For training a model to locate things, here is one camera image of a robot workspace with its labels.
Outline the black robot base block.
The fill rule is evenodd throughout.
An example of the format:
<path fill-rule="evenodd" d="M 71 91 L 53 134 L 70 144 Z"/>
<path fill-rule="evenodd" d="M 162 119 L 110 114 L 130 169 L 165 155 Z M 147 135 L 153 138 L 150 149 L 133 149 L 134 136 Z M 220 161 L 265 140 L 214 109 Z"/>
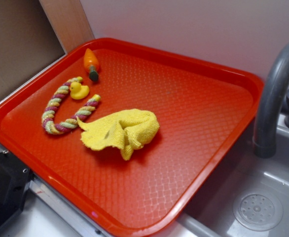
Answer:
<path fill-rule="evenodd" d="M 14 154 L 0 153 L 0 230 L 23 212 L 32 175 Z"/>

